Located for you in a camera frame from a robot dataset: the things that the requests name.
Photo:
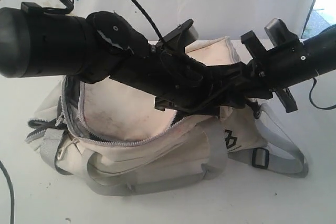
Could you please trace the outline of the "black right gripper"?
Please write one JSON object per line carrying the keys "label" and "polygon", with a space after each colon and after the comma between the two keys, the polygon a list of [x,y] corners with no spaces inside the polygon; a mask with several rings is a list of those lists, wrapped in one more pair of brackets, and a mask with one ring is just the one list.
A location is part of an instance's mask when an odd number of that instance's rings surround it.
{"label": "black right gripper", "polygon": [[[250,98],[271,99],[275,94],[287,113],[298,109],[289,87],[319,75],[305,45],[293,36],[289,41],[266,50],[253,31],[240,37],[252,60],[248,63],[251,84],[247,85]],[[245,106],[242,86],[248,82],[244,63],[210,66],[213,77],[211,105]]]}

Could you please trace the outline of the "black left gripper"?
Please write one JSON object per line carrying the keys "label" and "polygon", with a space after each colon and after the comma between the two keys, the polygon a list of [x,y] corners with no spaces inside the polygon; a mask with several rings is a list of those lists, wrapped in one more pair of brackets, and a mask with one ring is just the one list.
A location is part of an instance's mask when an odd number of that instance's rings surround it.
{"label": "black left gripper", "polygon": [[149,54],[149,92],[164,111],[213,111],[236,105],[236,64],[206,65],[185,53],[158,48]]}

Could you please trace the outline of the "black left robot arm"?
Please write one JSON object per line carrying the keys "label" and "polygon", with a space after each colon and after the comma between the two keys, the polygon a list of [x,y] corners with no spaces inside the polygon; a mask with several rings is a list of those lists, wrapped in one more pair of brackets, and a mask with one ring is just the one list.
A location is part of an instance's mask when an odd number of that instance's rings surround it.
{"label": "black left robot arm", "polygon": [[155,45],[122,16],[99,11],[86,18],[28,9],[1,9],[1,75],[70,76],[94,84],[106,78],[155,97],[158,110],[210,114],[219,106],[243,108],[246,66],[207,66],[183,44]]}

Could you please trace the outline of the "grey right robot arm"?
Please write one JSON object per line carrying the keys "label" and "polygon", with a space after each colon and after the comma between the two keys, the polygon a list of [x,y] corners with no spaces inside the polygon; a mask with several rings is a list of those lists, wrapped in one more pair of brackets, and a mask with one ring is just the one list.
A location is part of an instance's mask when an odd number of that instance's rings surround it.
{"label": "grey right robot arm", "polygon": [[268,30],[273,48],[266,50],[253,31],[241,43],[252,59],[248,63],[251,82],[244,87],[249,98],[279,98],[287,113],[298,109],[289,87],[335,70],[335,27],[331,26],[305,41],[278,20]]}

